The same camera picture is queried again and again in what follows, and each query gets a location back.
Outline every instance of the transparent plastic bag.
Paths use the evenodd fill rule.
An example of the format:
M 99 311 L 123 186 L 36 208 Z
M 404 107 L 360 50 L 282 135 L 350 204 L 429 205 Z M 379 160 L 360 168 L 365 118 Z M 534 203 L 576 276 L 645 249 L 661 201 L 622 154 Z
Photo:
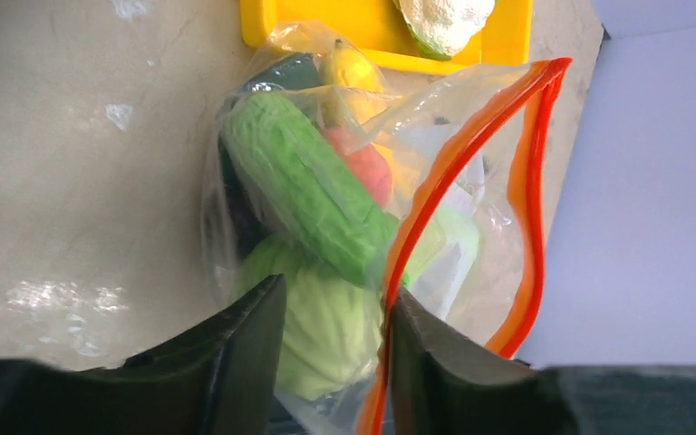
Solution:
M 312 433 L 378 433 L 383 311 L 401 285 L 505 357 L 526 336 L 539 171 L 568 64 L 480 65 L 399 95 L 320 24 L 271 34 L 217 116 L 202 228 L 225 300 L 285 276 L 276 396 Z

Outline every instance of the orange bag seal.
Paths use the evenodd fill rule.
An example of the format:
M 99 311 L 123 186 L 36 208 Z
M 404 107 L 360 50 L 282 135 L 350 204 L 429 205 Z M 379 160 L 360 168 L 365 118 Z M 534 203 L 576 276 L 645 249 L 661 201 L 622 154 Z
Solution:
M 390 341 L 393 306 L 401 276 L 412 250 L 439 206 L 445 192 L 485 143 L 522 107 L 527 106 L 524 129 L 508 178 L 508 203 L 513 208 L 526 247 L 524 274 L 506 321 L 487 343 L 487 349 L 513 357 L 535 323 L 546 275 L 543 237 L 543 160 L 551 112 L 561 92 L 570 58 L 532 63 L 529 71 L 487 105 L 474 113 L 462 129 L 449 138 L 436 157 L 428 177 L 412 198 L 411 213 L 399 228 L 388 255 L 384 277 L 385 318 L 378 380 L 364 402 L 357 426 L 359 435 L 380 435 L 391 366 Z

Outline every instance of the yellow tray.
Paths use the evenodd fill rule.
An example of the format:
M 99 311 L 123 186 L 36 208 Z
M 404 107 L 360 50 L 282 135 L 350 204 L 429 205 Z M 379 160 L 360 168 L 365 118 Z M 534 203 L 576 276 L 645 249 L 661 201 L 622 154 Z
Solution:
M 533 0 L 498 0 L 487 26 L 450 62 L 418 56 L 392 0 L 239 0 L 244 42 L 259 47 L 278 23 L 321 21 L 376 64 L 400 71 L 452 74 L 476 63 L 527 62 Z

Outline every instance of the cabbage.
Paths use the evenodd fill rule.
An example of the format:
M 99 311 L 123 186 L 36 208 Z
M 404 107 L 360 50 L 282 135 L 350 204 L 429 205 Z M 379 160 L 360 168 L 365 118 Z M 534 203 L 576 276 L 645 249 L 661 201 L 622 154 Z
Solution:
M 277 388 L 312 401 L 372 375 L 381 340 L 377 293 L 345 281 L 333 267 L 278 236 L 255 248 L 240 275 L 243 289 L 270 275 L 285 276 Z

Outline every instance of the red fruit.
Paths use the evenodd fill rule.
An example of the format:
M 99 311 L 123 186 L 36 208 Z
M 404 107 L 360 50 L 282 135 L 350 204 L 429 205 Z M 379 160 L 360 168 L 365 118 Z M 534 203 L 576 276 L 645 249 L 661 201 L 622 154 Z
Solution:
M 391 167 L 372 144 L 350 152 L 348 146 L 352 137 L 348 130 L 332 128 L 322 130 L 322 135 L 335 151 L 343 157 L 351 173 L 370 192 L 380 207 L 385 207 L 391 199 Z

